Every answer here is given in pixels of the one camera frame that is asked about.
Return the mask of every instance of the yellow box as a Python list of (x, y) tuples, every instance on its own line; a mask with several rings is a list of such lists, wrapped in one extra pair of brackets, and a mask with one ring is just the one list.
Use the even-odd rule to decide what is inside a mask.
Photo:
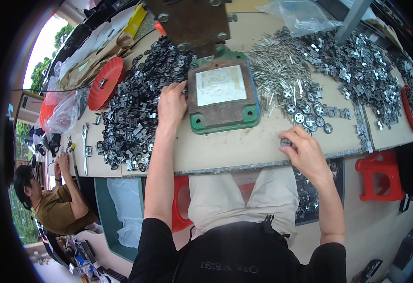
[(145, 9), (142, 7), (142, 4), (137, 5), (134, 10), (133, 16), (128, 22), (128, 26), (124, 29), (124, 32), (129, 33), (134, 38), (146, 14), (147, 11), (145, 11)]

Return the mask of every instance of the hammer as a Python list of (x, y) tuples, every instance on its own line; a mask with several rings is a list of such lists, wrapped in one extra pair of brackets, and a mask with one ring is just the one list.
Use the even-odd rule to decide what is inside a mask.
[(80, 182), (79, 182), (79, 171), (77, 171), (77, 164), (76, 164), (76, 156), (74, 154), (74, 148), (76, 147), (76, 145), (73, 143), (71, 144), (70, 147), (70, 152), (73, 155), (73, 163), (74, 163), (74, 174), (76, 175), (76, 182), (77, 182), (77, 188), (79, 189), (79, 191), (82, 191), (80, 189)]

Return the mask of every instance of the hand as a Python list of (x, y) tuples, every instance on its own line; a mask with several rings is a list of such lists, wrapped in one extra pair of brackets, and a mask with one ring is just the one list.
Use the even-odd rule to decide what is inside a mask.
[(174, 82), (163, 87), (158, 103), (158, 128), (177, 130), (186, 112), (186, 97), (181, 91), (186, 86), (186, 81)]
[(70, 175), (70, 166), (68, 164), (68, 155), (64, 152), (61, 152), (59, 157), (56, 159), (57, 167), (59, 167), (59, 171), (62, 173), (62, 175)]
[(313, 185), (320, 186), (333, 180), (320, 145), (302, 127), (293, 127), (281, 133), (280, 138), (289, 139), (293, 143), (292, 146), (282, 146), (280, 151), (288, 154), (293, 166)]
[(57, 157), (56, 161), (54, 162), (54, 176), (57, 179), (60, 179), (60, 177), (62, 176), (62, 171), (60, 170), (59, 158), (58, 157)]

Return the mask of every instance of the chair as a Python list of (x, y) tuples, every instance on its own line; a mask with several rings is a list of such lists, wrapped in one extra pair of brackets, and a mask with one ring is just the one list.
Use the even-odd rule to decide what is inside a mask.
[(181, 187), (189, 185), (188, 176), (175, 176), (175, 191), (173, 195), (172, 203), (172, 233), (179, 232), (187, 228), (192, 224), (192, 221), (189, 219), (184, 219), (181, 217), (180, 211), (178, 209), (178, 193), (180, 192)]
[[(400, 176), (398, 174), (398, 163), (394, 150), (375, 152), (365, 159), (359, 159), (355, 165), (356, 171), (362, 173), (365, 194), (359, 196), (361, 201), (397, 201), (405, 197), (402, 190)], [(381, 190), (375, 194), (373, 185), (373, 174), (382, 173), (385, 176), (379, 178), (378, 187)]]

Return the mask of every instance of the red plastic plate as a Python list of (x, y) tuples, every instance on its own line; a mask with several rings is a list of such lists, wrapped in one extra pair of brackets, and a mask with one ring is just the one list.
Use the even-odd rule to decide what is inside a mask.
[(115, 95), (117, 85), (124, 80), (125, 70), (123, 58), (115, 57), (107, 62), (96, 75), (90, 88), (88, 106), (92, 111), (107, 107), (109, 100)]

